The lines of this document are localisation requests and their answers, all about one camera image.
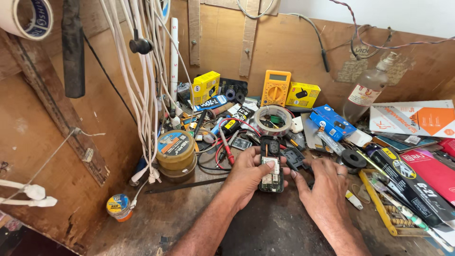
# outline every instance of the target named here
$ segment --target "wooden wall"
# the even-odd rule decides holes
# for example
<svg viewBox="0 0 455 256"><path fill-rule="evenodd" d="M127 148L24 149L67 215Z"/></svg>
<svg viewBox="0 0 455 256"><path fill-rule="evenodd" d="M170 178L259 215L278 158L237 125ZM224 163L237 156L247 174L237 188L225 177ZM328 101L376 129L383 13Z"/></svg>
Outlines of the wooden wall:
<svg viewBox="0 0 455 256"><path fill-rule="evenodd" d="M179 19L179 50L185 63L189 63L187 2L179 0L172 4L172 15ZM321 33L324 48L328 51L330 73L325 72L321 49L312 26L295 16L278 14L277 17L265 15L258 21L253 59L249 77L246 78L238 75L244 14L241 11L201 5L201 65L189 67L190 78L214 70L221 77L248 81L249 95L258 96L262 94L267 69L289 71L292 73L291 81L321 87L316 106L328 103L337 109L352 90L351 83L344 81L353 82L356 78L355 75L346 75L358 75L367 67L374 67L388 51L382 50L368 60L355 61L349 43L331 50L352 37L354 25L316 19L313 21ZM362 39L382 45L388 34L387 30L372 28L362 34ZM389 45L437 40L440 39L396 32ZM359 45L359 41L356 40L354 45ZM455 75L454 41L438 45L413 45L394 51L401 56L397 65L399 68L393 70L391 78L399 82L396 86L385 89L377 102L434 99ZM179 80L185 80L182 69L179 69Z"/></svg>
<svg viewBox="0 0 455 256"><path fill-rule="evenodd" d="M115 46L111 31L106 30L90 41L114 84L129 102L117 57L112 54ZM123 191L142 154L130 114L88 47L85 58L86 95L71 102L87 133L106 133L93 137L111 171L106 183L100 187L73 149L65 144L33 181L46 189L46 195L58 199L54 207L0 205L0 210L81 254L108 217L107 199ZM51 57L51 61L63 83L61 53ZM132 64L134 70L139 70L138 59ZM64 137L21 73L0 81L0 119L0 162L8 163L0 178L26 183ZM0 189L4 197L14 192Z"/></svg>
<svg viewBox="0 0 455 256"><path fill-rule="evenodd" d="M84 4L81 17L86 33L92 36L91 43L107 72L129 102L111 32L101 32L107 26L99 3L89 0L82 2ZM57 0L52 3L55 5L54 9L59 10L61 3ZM354 61L349 52L349 44L336 47L352 36L353 25L314 20L321 31L325 49L328 50L331 72L326 73L317 37L306 21L284 14L266 15L258 21L249 77L240 77L238 69L244 24L242 12L201 5L201 65L190 67L187 2L173 0L171 11L172 16L179 19L179 49L190 78L215 70L222 77L248 81L249 95L261 95L267 69L290 71L291 81L317 84L321 87L322 92L316 106L328 103L338 108L342 99L350 93L349 81L355 79L355 75L350 74L358 74L365 68L373 67L386 53L382 51L366 61ZM59 27L59 19L56 18L55 30L44 44L62 80ZM381 45L387 35L387 30L373 28L362 37L368 42ZM437 39L396 32L389 45L419 40ZM378 102L454 98L454 46L455 42L449 41L440 45L408 46L397 50L401 54L399 69L391 74L396 85L387 88ZM18 73L17 65L14 61L11 62L3 43L0 43L0 54L0 79L3 79L0 81L0 162L9 164L6 170L1 171L0 178L26 182L61 143L63 137L33 90ZM137 57L131 56L133 69L139 70ZM186 82L182 66L179 69L179 80ZM106 133L106 136L93 138L110 167L111 175L106 184L100 188L72 149L64 145L34 182L44 186L48 195L57 198L57 205L51 208L0 205L0 209L72 250L84 254L107 217L106 200L122 191L141 155L141 149L134 122L88 47L86 96L72 99L71 102L88 133ZM2 196L7 196L13 191L2 189L0 192Z"/></svg>

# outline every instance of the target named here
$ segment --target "wooden desk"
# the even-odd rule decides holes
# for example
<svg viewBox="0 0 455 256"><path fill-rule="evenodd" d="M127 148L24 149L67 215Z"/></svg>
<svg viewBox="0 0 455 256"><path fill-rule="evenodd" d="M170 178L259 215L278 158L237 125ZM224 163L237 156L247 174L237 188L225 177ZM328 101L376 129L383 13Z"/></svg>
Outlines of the wooden desk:
<svg viewBox="0 0 455 256"><path fill-rule="evenodd" d="M214 166L212 157L204 154L201 157L203 165ZM191 182L226 176L223 171L213 172L222 175L210 175L197 167ZM311 177L303 170L301 173L306 178ZM351 183L362 184L358 176L348 176ZM335 255L300 202L292 178L286 177L286 180L289 187L284 192L257 191L250 203L234 217L220 244L222 255ZM144 191L158 186L170 184L147 185ZM217 183L160 194L141 193L132 218L123 223L110 218L89 248L88 255L164 255L191 227L220 187L221 183ZM132 198L135 191L128 187L124 193ZM373 203L363 204L363 210L346 203L354 225L373 255L441 255L424 238L391 236ZM161 242L162 237L167 237L168 242Z"/></svg>

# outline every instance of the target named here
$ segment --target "black packaging box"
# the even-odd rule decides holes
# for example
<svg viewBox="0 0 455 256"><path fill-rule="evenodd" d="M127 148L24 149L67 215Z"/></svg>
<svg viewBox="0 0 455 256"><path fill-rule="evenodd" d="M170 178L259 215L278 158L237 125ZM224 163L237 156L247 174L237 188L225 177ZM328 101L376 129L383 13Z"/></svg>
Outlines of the black packaging box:
<svg viewBox="0 0 455 256"><path fill-rule="evenodd" d="M390 177L402 196L417 209L414 214L430 227L444 231L455 229L455 209L392 148L376 150L370 158Z"/></svg>

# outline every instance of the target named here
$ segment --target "yellow multimeter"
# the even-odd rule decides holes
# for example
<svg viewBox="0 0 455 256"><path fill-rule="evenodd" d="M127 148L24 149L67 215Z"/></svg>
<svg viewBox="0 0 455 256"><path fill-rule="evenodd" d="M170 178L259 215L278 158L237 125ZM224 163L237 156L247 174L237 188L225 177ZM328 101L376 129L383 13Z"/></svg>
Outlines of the yellow multimeter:
<svg viewBox="0 0 455 256"><path fill-rule="evenodd" d="M280 105L284 107L290 81L291 72L267 70L265 72L261 107L265 105Z"/></svg>

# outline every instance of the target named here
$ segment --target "white tape roll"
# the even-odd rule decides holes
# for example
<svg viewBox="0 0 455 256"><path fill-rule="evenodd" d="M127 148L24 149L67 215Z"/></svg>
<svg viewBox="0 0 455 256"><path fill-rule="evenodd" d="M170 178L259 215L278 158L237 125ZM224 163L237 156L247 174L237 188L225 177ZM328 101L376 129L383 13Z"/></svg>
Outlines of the white tape roll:
<svg viewBox="0 0 455 256"><path fill-rule="evenodd" d="M283 127L280 127L279 129L274 129L263 125L259 119L265 115L274 115L281 117L281 119L284 120ZM289 114L289 112L286 111L286 109L284 109L283 107L267 105L260 108L254 113L254 122L255 124L253 124L253 127L256 130L258 130L258 132L261 135L282 137L289 132L289 129L291 128L292 124L292 117L291 114Z"/></svg>
<svg viewBox="0 0 455 256"><path fill-rule="evenodd" d="M20 0L0 0L0 27L6 32L34 41L43 40L52 29L54 15L47 0L31 0L33 17L23 28L17 16Z"/></svg>

